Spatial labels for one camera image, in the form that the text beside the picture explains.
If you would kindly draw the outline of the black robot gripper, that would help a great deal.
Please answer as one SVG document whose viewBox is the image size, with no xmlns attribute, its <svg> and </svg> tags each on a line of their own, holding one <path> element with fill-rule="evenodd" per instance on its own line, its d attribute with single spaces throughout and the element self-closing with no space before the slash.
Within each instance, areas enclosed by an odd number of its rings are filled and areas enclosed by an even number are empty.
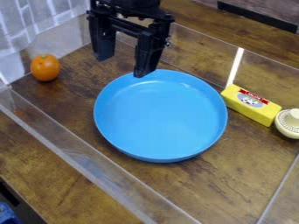
<svg viewBox="0 0 299 224">
<path fill-rule="evenodd" d="M 89 0 L 88 28 L 93 55 L 104 61 L 115 55 L 116 32 L 138 37 L 133 76 L 143 78 L 155 71 L 174 16 L 160 9 L 162 0 Z M 152 19 L 143 27 L 127 18 Z"/>
</svg>

